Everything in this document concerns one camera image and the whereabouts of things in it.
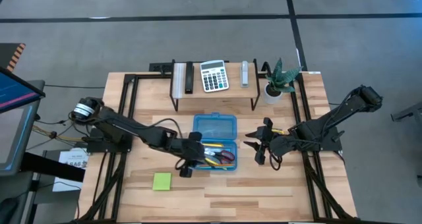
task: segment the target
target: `floor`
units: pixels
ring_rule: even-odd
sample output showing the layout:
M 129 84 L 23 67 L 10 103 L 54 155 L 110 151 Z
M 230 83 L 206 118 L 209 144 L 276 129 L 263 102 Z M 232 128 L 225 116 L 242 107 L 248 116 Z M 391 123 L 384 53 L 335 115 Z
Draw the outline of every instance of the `floor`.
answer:
M 390 114 L 422 100 L 422 0 L 3 0 L 0 42 L 25 43 L 15 73 L 47 84 L 103 86 L 111 71 L 145 71 L 152 62 L 268 61 L 282 57 L 321 71 L 328 99 L 339 103 L 360 84 L 384 96 L 376 113 L 342 123 L 346 169 L 359 217 L 420 223 L 420 128 Z M 250 20 L 155 20 L 138 16 L 247 14 Z M 256 17 L 265 15 L 266 19 Z M 111 17 L 92 22 L 88 17 Z M 41 22 L 34 19 L 44 18 Z M 67 117 L 101 89 L 45 89 L 44 121 Z M 61 125 L 43 126 L 63 130 Z M 28 147 L 44 141 L 34 134 Z M 32 151 L 65 149 L 50 142 Z M 72 219 L 76 204 L 40 207 L 36 223 Z

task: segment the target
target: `monitor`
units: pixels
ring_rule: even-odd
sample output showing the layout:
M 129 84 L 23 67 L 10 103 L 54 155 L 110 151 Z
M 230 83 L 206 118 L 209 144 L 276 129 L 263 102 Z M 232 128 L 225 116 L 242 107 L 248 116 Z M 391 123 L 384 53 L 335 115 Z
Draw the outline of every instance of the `monitor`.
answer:
M 0 113 L 26 105 L 45 97 L 45 93 L 0 68 Z

